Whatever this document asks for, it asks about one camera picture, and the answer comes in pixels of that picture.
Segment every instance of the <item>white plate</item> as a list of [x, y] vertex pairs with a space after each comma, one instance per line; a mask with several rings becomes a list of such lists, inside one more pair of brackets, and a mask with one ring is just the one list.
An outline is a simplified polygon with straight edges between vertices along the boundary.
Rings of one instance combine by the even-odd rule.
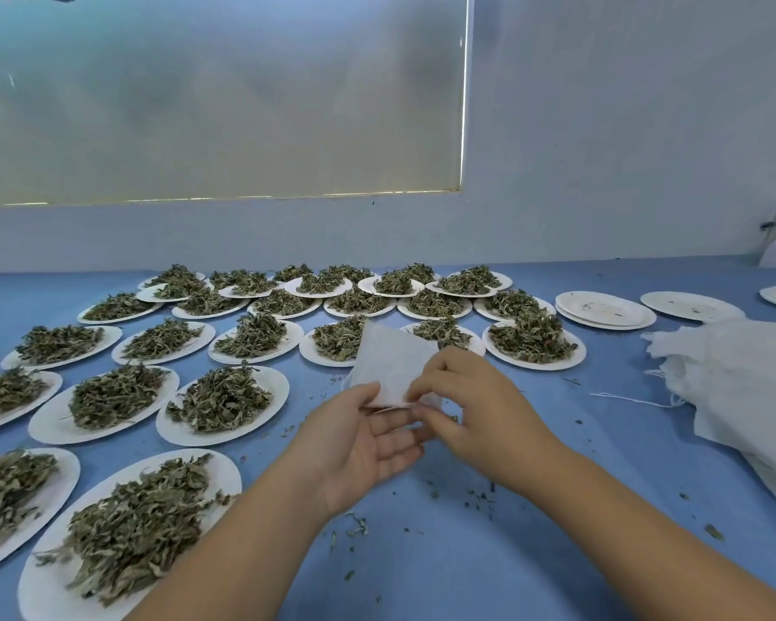
[[[325, 311], [331, 314], [331, 316], [336, 316], [337, 318], [349, 318], [352, 315], [357, 315], [357, 314], [346, 314], [344, 311], [334, 310], [330, 305], [328, 305], [328, 301], [331, 301], [331, 299], [326, 298], [324, 303], [322, 303], [322, 307], [324, 307]], [[388, 305], [383, 307], [381, 310], [375, 311], [372, 314], [362, 313], [362, 315], [365, 316], [366, 318], [375, 318], [376, 316], [387, 314], [389, 311], [393, 310], [394, 307], [396, 307], [396, 300], [389, 299]]]
[[139, 335], [142, 335], [144, 333], [144, 331], [142, 331], [140, 333], [136, 333], [135, 335], [131, 335], [129, 338], [121, 342], [121, 344], [118, 344], [116, 347], [114, 347], [113, 360], [117, 364], [144, 364], [145, 366], [154, 366], [155, 364], [166, 364], [167, 362], [173, 362], [176, 359], [180, 359], [182, 357], [186, 357], [187, 355], [195, 353], [200, 348], [204, 348], [205, 346], [207, 346], [207, 344], [210, 344], [210, 340], [216, 337], [216, 329], [211, 324], [207, 324], [204, 322], [188, 322], [187, 326], [190, 329], [203, 329], [203, 331], [201, 332], [201, 335], [199, 335], [197, 338], [193, 338], [189, 340], [187, 344], [179, 348], [174, 353], [170, 353], [169, 355], [165, 355], [162, 358], [155, 358], [155, 359], [125, 358], [124, 351], [126, 351], [126, 347], [129, 346], [129, 344], [135, 338], [137, 338]]
[[289, 320], [282, 320], [282, 322], [285, 323], [285, 336], [279, 341], [279, 346], [274, 348], [266, 355], [261, 355], [257, 358], [235, 358], [233, 355], [218, 353], [216, 351], [216, 343], [219, 340], [223, 340], [228, 337], [231, 338], [238, 331], [238, 327], [233, 327], [229, 331], [225, 331], [219, 335], [210, 344], [207, 352], [209, 353], [210, 358], [214, 359], [219, 364], [241, 364], [241, 362], [247, 362], [248, 364], [258, 364], [259, 362], [266, 362], [268, 359], [277, 358], [279, 355], [284, 355], [288, 351], [296, 348], [304, 336], [304, 329], [302, 329], [299, 324], [290, 322]]
[[[241, 366], [236, 366], [233, 370], [238, 370], [240, 368]], [[158, 416], [155, 417], [155, 429], [158, 430], [159, 435], [167, 442], [181, 446], [220, 445], [222, 442], [236, 439], [258, 429], [273, 418], [285, 405], [287, 396], [290, 394], [290, 384], [287, 381], [287, 377], [278, 370], [268, 368], [267, 366], [254, 366], [254, 368], [258, 371], [257, 373], [253, 373], [257, 385], [272, 394], [273, 399], [253, 422], [233, 431], [219, 431], [217, 433], [204, 434], [196, 433], [193, 431], [193, 428], [185, 422], [175, 422], [174, 420], [171, 420], [167, 415], [167, 405], [172, 401], [177, 406], [181, 407], [187, 389], [198, 381], [196, 379], [181, 388], [174, 396], [171, 396], [169, 400], [165, 402], [164, 406], [161, 407]]]
[[53, 455], [58, 462], [58, 470], [52, 473], [25, 505], [27, 508], [38, 508], [38, 511], [32, 512], [15, 532], [0, 544], [0, 562], [46, 527], [46, 523], [54, 518], [69, 499], [80, 477], [78, 457], [65, 448], [28, 448], [25, 451], [33, 455]]
[[[144, 281], [139, 283], [138, 284], [138, 289], [139, 290], [145, 290], [147, 287], [149, 287], [146, 284], [149, 283], [150, 281], [152, 281], [153, 279], [155, 279], [155, 276], [151, 276], [149, 279], [145, 279]], [[201, 272], [196, 272], [195, 273], [195, 278], [198, 279], [198, 281], [203, 281], [204, 279], [207, 278], [207, 276], [202, 274]]]
[[[462, 272], [462, 270], [459, 270], [457, 272], [454, 272], [453, 274], [450, 274], [449, 276], [454, 276], [456, 274], [459, 274]], [[461, 298], [488, 298], [489, 296], [494, 296], [497, 292], [500, 292], [502, 290], [506, 290], [511, 287], [511, 284], [513, 281], [509, 279], [506, 275], [501, 274], [500, 272], [492, 272], [492, 274], [497, 278], [497, 281], [500, 281], [499, 287], [492, 287], [489, 288], [489, 291], [486, 294], [455, 294], [454, 292], [446, 292], [445, 290], [441, 290], [438, 287], [435, 287], [435, 285], [439, 281], [431, 281], [427, 285], [425, 285], [429, 290], [432, 292], [438, 292], [439, 294], [446, 294], [449, 296], [459, 296]]]
[[377, 296], [385, 296], [387, 298], [412, 298], [417, 294], [419, 294], [419, 292], [422, 292], [425, 289], [425, 285], [423, 285], [416, 279], [411, 279], [410, 294], [386, 294], [385, 292], [377, 292], [376, 288], [374, 287], [374, 283], [376, 283], [376, 281], [381, 281], [381, 280], [382, 280], [381, 275], [369, 276], [367, 279], [362, 279], [362, 281], [359, 281], [359, 283], [357, 283], [357, 286], [363, 292], [367, 292], [368, 294], [374, 294]]
[[76, 384], [67, 390], [63, 390], [61, 394], [55, 396], [31, 417], [29, 436], [46, 445], [76, 445], [78, 442], [88, 442], [89, 440], [111, 436], [118, 431], [123, 431], [127, 427], [140, 423], [161, 409], [166, 401], [178, 390], [178, 385], [181, 383], [174, 370], [164, 367], [156, 367], [155, 369], [161, 370], [166, 374], [164, 382], [158, 390], [158, 396], [155, 397], [153, 403], [139, 411], [129, 420], [106, 429], [83, 429], [75, 425], [72, 412], [69, 411], [69, 404], [74, 397], [75, 388], [80, 385]]
[[226, 316], [227, 314], [232, 314], [234, 311], [243, 310], [245, 307], [247, 307], [247, 304], [250, 301], [239, 301], [238, 304], [235, 307], [231, 307], [229, 310], [225, 311], [219, 311], [217, 314], [209, 314], [206, 316], [196, 316], [192, 315], [185, 311], [184, 307], [182, 307], [180, 304], [177, 304], [175, 307], [173, 307], [172, 314], [176, 318], [180, 318], [182, 320], [207, 320], [209, 318], [221, 318], [222, 316]]
[[719, 320], [747, 317], [734, 304], [701, 294], [649, 292], [641, 297], [641, 301], [652, 310], [686, 320], [718, 322]]
[[[276, 318], [277, 320], [291, 320], [293, 318], [301, 318], [302, 316], [305, 316], [311, 313], [312, 311], [316, 311], [317, 309], [319, 309], [319, 306], [322, 304], [322, 302], [323, 302], [323, 299], [321, 298], [315, 299], [311, 303], [311, 306], [308, 307], [308, 309], [296, 312], [295, 314], [291, 314], [289, 316], [283, 316], [282, 314], [270, 314], [270, 315]], [[250, 303], [247, 306], [247, 312], [249, 314], [258, 314], [259, 312], [253, 309], [253, 304], [254, 303]]]
[[152, 312], [161, 309], [162, 306], [163, 305], [161, 303], [155, 303], [147, 311], [140, 312], [139, 314], [133, 314], [131, 316], [124, 316], [123, 318], [113, 318], [112, 320], [86, 320], [86, 318], [84, 318], [83, 316], [88, 314], [90, 310], [92, 310], [94, 307], [97, 307], [97, 305], [94, 304], [92, 305], [92, 307], [87, 307], [87, 309], [83, 310], [80, 314], [78, 314], [78, 322], [81, 324], [114, 324], [116, 322], [124, 322], [125, 320], [134, 320], [135, 318], [140, 318], [141, 316], [151, 314]]
[[[511, 326], [511, 324], [507, 322], [501, 322], [493, 324], [491, 327], [508, 326]], [[564, 359], [560, 362], [552, 362], [551, 364], [532, 364], [531, 362], [522, 362], [519, 359], [514, 359], [503, 353], [497, 348], [497, 346], [494, 345], [494, 342], [491, 341], [491, 337], [489, 337], [489, 329], [491, 329], [491, 327], [486, 327], [486, 330], [483, 331], [483, 342], [486, 344], [486, 348], [488, 348], [489, 353], [494, 355], [496, 358], [503, 360], [507, 364], [513, 364], [514, 366], [529, 368], [531, 370], [566, 370], [572, 366], [577, 366], [587, 356], [587, 347], [583, 341], [574, 333], [564, 329], [563, 337], [571, 344], [578, 344], [578, 347], [572, 351], [572, 356], [569, 359]]]
[[305, 334], [305, 336], [302, 338], [302, 341], [299, 343], [299, 352], [302, 354], [302, 357], [307, 359], [309, 362], [313, 362], [314, 364], [319, 364], [320, 366], [331, 366], [333, 368], [351, 367], [357, 362], [356, 359], [349, 359], [347, 362], [335, 362], [331, 358], [326, 358], [324, 355], [320, 355], [319, 350], [316, 348], [316, 343], [313, 342], [314, 331], [316, 331], [316, 329], [311, 329], [308, 333]]
[[562, 315], [564, 318], [566, 318], [567, 320], [571, 320], [572, 322], [576, 322], [578, 324], [583, 324], [587, 327], [593, 327], [594, 329], [606, 329], [607, 331], [635, 331], [636, 329], [646, 329], [651, 324], [655, 323], [655, 321], [658, 319], [658, 316], [655, 315], [654, 311], [644, 307], [644, 309], [646, 309], [649, 312], [647, 314], [647, 320], [645, 320], [640, 324], [635, 324], [629, 327], [617, 327], [617, 326], [612, 326], [611, 324], [600, 324], [597, 322], [591, 322], [584, 318], [579, 318], [578, 316], [574, 316], [564, 311], [563, 307], [561, 307], [560, 305], [556, 305], [556, 306], [558, 307], [558, 313]]
[[601, 292], [564, 292], [554, 303], [567, 314], [613, 327], [633, 327], [650, 319], [643, 305]]
[[350, 279], [344, 279], [341, 285], [337, 285], [333, 292], [325, 292], [324, 294], [305, 294], [304, 292], [297, 292], [296, 288], [302, 284], [302, 277], [288, 281], [282, 285], [282, 289], [285, 292], [290, 292], [293, 296], [299, 296], [300, 298], [330, 298], [331, 296], [339, 296], [342, 292], [347, 292], [353, 287]]
[[[267, 281], [273, 281], [273, 277], [269, 276], [267, 277]], [[274, 290], [281, 290], [285, 287], [284, 283], [279, 283], [276, 287], [271, 287], [266, 292], [260, 292], [258, 294], [233, 294], [233, 289], [235, 288], [235, 285], [228, 285], [227, 287], [223, 287], [221, 290], [218, 291], [218, 293], [225, 298], [262, 298], [263, 296], [270, 296], [270, 292]]]
[[[182, 296], [181, 298], [157, 298], [155, 296], [155, 292], [163, 289], [165, 285], [167, 284], [158, 283], [157, 285], [148, 287], [145, 290], [141, 290], [135, 295], [135, 298], [139, 301], [144, 301], [145, 303], [179, 303], [181, 301], [186, 301], [187, 298], [189, 298], [189, 296]], [[215, 286], [208, 280], [204, 281], [204, 286], [210, 288], [211, 290], [216, 289]]]
[[3, 370], [17, 368], [18, 366], [23, 367], [26, 370], [46, 370], [47, 368], [56, 368], [57, 366], [73, 364], [74, 362], [79, 362], [82, 359], [92, 357], [93, 355], [97, 355], [98, 353], [105, 351], [107, 348], [111, 347], [115, 342], [121, 339], [121, 336], [123, 335], [123, 331], [118, 327], [107, 327], [101, 325], [87, 327], [87, 329], [103, 329], [103, 337], [91, 351], [87, 351], [83, 355], [78, 355], [77, 357], [71, 359], [64, 359], [62, 362], [54, 362], [53, 364], [34, 365], [30, 364], [28, 360], [21, 359], [20, 354], [14, 350], [3, 358], [3, 360], [0, 362], [0, 367]]
[[13, 410], [6, 411], [0, 414], [0, 426], [5, 425], [7, 422], [13, 421], [15, 418], [20, 418], [24, 414], [28, 414], [30, 411], [46, 403], [63, 385], [63, 377], [57, 373], [33, 373], [32, 379], [39, 379], [44, 382], [47, 387], [41, 392], [41, 395], [24, 406], [16, 407]]
[[[82, 599], [75, 591], [66, 589], [66, 584], [69, 584], [78, 574], [80, 567], [78, 558], [72, 558], [70, 562], [55, 562], [46, 566], [38, 566], [34, 554], [60, 547], [69, 533], [69, 521], [72, 515], [76, 511], [108, 497], [117, 484], [136, 481], [141, 473], [154, 472], [168, 459], [184, 458], [185, 461], [189, 461], [192, 457], [200, 457], [206, 453], [213, 454], [213, 458], [207, 462], [210, 483], [204, 493], [204, 498], [213, 499], [218, 490], [227, 494], [240, 493], [241, 474], [226, 455], [206, 448], [182, 448], [142, 459], [140, 462], [127, 466], [107, 477], [66, 508], [34, 545], [32, 554], [23, 567], [20, 584], [17, 586], [17, 599], [21, 615], [25, 621], [52, 621], [53, 619], [58, 621], [86, 621], [86, 619], [120, 621], [128, 615], [152, 590], [152, 587], [145, 588], [130, 597], [122, 597], [114, 604], [104, 608], [96, 597]], [[215, 505], [205, 512], [201, 519], [202, 531], [207, 532], [212, 528], [227, 510], [228, 506]]]
[[[408, 309], [408, 302], [410, 299], [407, 298], [401, 298], [399, 302], [396, 305], [396, 308], [400, 311], [401, 314], [408, 316], [409, 318], [414, 318], [416, 320], [442, 320], [443, 317], [440, 316], [424, 316], [422, 314], [416, 314], [410, 309]], [[461, 298], [460, 302], [463, 304], [463, 311], [459, 312], [458, 314], [454, 315], [454, 318], [462, 318], [464, 315], [468, 315], [472, 312], [472, 302], [469, 301], [467, 298]]]
[[[408, 333], [411, 333], [413, 335], [414, 329], [419, 327], [419, 325], [420, 323], [406, 324], [404, 327], [401, 327], [401, 329], [403, 331], [408, 331]], [[474, 333], [469, 329], [466, 329], [465, 327], [458, 326], [457, 328], [460, 329], [462, 333], [472, 336], [472, 338], [468, 340], [468, 350], [478, 354], [480, 357], [486, 354], [486, 344], [483, 344], [483, 341], [479, 335], [477, 335], [476, 333]]]
[[[554, 306], [551, 303], [547, 303], [542, 298], [538, 298], [537, 296], [532, 296], [532, 298], [538, 301], [538, 307], [540, 309], [546, 310], [552, 315], [555, 314]], [[488, 308], [486, 307], [486, 299], [484, 298], [478, 298], [474, 302], [474, 309], [481, 316], [488, 318], [489, 320], [496, 320], [497, 322], [511, 321], [511, 318], [501, 318], [499, 315], [493, 314], [492, 312], [488, 311]]]

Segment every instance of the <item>blue tablecloth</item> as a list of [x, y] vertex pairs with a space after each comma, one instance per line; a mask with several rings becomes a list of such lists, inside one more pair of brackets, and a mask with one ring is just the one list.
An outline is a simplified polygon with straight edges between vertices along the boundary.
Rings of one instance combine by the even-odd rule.
[[[547, 301], [570, 290], [609, 292], [636, 301], [644, 292], [695, 292], [729, 301], [754, 320], [776, 321], [776, 307], [756, 294], [762, 287], [776, 285], [776, 269], [756, 268], [744, 257], [509, 264], [492, 269], [510, 276], [515, 287]], [[441, 273], [453, 270], [438, 268]], [[130, 291], [147, 276], [146, 271], [0, 276], [0, 360], [32, 326], [75, 323], [81, 310], [107, 293]], [[124, 336], [160, 322], [168, 313], [169, 309], [161, 310], [123, 323]], [[241, 313], [208, 322], [223, 333], [235, 326]], [[300, 324], [307, 331], [333, 320], [319, 310]], [[395, 327], [411, 322], [396, 310], [380, 321]], [[472, 312], [460, 324], [481, 333], [489, 322]], [[681, 324], [660, 315], [647, 330], [674, 330]], [[696, 438], [692, 407], [665, 410], [590, 396], [611, 392], [669, 401], [663, 380], [643, 375], [657, 362], [645, 355], [641, 332], [612, 333], [569, 322], [565, 326], [588, 348], [586, 360], [568, 371], [534, 373], [486, 356], [517, 383], [566, 444], [776, 586], [776, 499], [744, 459], [732, 449]], [[206, 351], [168, 365], [178, 372], [182, 384], [217, 367]], [[284, 430], [298, 426], [313, 407], [337, 392], [334, 377], [344, 373], [310, 364], [298, 350], [265, 365], [290, 380], [285, 408], [262, 429], [215, 447], [238, 465], [245, 486], [286, 447], [293, 432], [282, 437]], [[65, 388], [114, 367], [107, 351], [57, 371]], [[0, 428], [0, 453], [37, 446], [26, 432], [29, 418]], [[109, 438], [70, 448], [83, 466], [74, 500], [116, 470], [177, 447], [158, 436], [150, 419]], [[476, 502], [469, 490], [485, 492], [495, 502]], [[354, 528], [351, 517], [330, 522], [290, 590], [282, 619], [631, 616], [583, 554], [542, 512], [505, 489], [498, 487], [492, 493], [488, 480], [453, 458], [441, 444], [429, 446], [412, 471], [373, 491], [354, 511], [357, 517], [367, 518], [368, 536], [351, 538], [345, 533]], [[723, 542], [704, 532], [708, 523], [723, 533]], [[333, 531], [338, 542], [332, 550]], [[20, 617], [17, 582], [36, 539], [0, 563], [1, 621]], [[643, 569], [640, 562], [638, 570]], [[345, 581], [350, 571], [355, 573]]]

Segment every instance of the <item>blue surface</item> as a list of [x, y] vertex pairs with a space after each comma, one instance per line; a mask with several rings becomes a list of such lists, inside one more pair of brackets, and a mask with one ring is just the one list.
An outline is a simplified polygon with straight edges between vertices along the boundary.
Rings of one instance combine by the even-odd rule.
[[[494, 266], [547, 301], [560, 292], [593, 290], [637, 300], [644, 292], [682, 291], [729, 301], [754, 320], [776, 321], [776, 307], [756, 294], [776, 285], [776, 269], [741, 257], [610, 260]], [[439, 268], [441, 273], [456, 270]], [[36, 324], [74, 323], [107, 293], [131, 290], [146, 271], [74, 275], [0, 276], [0, 360]], [[160, 322], [169, 310], [122, 323], [124, 337]], [[241, 312], [209, 320], [223, 333]], [[305, 331], [333, 321], [319, 310], [298, 320]], [[400, 327], [396, 310], [380, 318]], [[648, 331], [685, 322], [659, 315]], [[460, 324], [481, 333], [489, 322], [476, 312]], [[599, 462], [656, 507], [761, 579], [776, 586], [776, 499], [734, 450], [696, 438], [693, 408], [662, 410], [589, 396], [611, 392], [649, 401], [669, 400], [663, 380], [643, 375], [658, 362], [645, 355], [641, 332], [612, 333], [565, 324], [588, 348], [586, 360], [562, 373], [534, 373], [489, 361], [526, 393], [549, 427], [568, 445]], [[285, 408], [262, 429], [215, 447], [232, 458], [248, 486], [275, 459], [300, 421], [339, 386], [346, 371], [309, 364], [295, 350], [265, 365], [290, 380]], [[63, 387], [114, 367], [109, 352], [58, 369]], [[200, 351], [168, 364], [187, 383], [216, 367]], [[579, 386], [564, 378], [576, 378]], [[0, 428], [0, 453], [36, 446], [26, 433], [31, 416]], [[83, 466], [72, 500], [118, 469], [177, 447], [147, 420], [114, 436], [72, 447]], [[479, 502], [466, 489], [485, 492]], [[679, 497], [684, 492], [689, 500]], [[528, 501], [498, 488], [454, 459], [440, 444], [412, 471], [381, 486], [354, 508], [367, 518], [368, 536], [349, 538], [350, 517], [334, 519], [319, 536], [281, 610], [282, 619], [552, 618], [615, 619], [631, 615], [563, 532]], [[708, 536], [712, 523], [724, 542]], [[331, 552], [332, 531], [338, 542]], [[0, 563], [0, 619], [19, 618], [16, 587], [34, 542]], [[344, 575], [354, 571], [350, 581]]]

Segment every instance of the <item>person's right arm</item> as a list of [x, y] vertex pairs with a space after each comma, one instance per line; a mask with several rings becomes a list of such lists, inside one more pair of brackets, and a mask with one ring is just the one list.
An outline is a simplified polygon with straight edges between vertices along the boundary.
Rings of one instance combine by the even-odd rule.
[[640, 618], [776, 619], [776, 590], [566, 447], [485, 359], [445, 348], [406, 398], [428, 392], [463, 407], [463, 424], [430, 407], [414, 407], [415, 417], [457, 457], [546, 512]]

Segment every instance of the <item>hand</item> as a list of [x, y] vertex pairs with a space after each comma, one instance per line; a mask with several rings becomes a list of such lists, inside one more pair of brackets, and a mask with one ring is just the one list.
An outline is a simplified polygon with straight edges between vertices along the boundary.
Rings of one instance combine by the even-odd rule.
[[422, 405], [412, 408], [412, 417], [458, 458], [516, 492], [528, 493], [524, 482], [538, 483], [541, 470], [565, 449], [515, 384], [471, 351], [445, 347], [425, 365], [405, 399], [417, 401], [428, 392], [463, 407], [463, 424]]
[[378, 382], [348, 388], [317, 407], [287, 449], [300, 470], [310, 470], [327, 520], [350, 508], [377, 483], [408, 469], [424, 453], [430, 429], [401, 429], [416, 422], [409, 410], [362, 409]]

